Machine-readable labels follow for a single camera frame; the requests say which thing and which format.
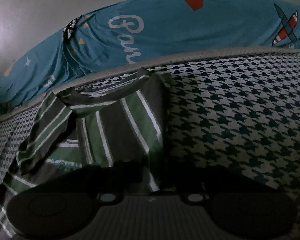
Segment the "blue printed quilt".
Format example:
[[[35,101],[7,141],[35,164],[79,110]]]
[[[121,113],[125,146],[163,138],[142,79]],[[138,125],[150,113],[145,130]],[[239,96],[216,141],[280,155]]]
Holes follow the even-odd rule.
[[[283,0],[128,0],[83,14],[0,76],[0,115],[91,73],[188,51],[300,49],[300,6]]]

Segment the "green black striped shirt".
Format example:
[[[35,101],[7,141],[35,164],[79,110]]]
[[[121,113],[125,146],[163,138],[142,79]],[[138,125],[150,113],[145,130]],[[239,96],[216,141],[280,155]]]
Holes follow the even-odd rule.
[[[47,94],[0,181],[0,239],[16,234],[7,204],[21,192],[87,165],[154,161],[163,149],[168,88],[168,76],[142,68],[114,85]]]

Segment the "houndstooth bed sheet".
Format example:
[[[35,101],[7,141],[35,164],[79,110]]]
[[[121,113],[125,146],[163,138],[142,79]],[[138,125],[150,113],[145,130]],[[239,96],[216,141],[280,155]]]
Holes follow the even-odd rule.
[[[177,146],[282,190],[300,224],[300,53],[170,64]]]

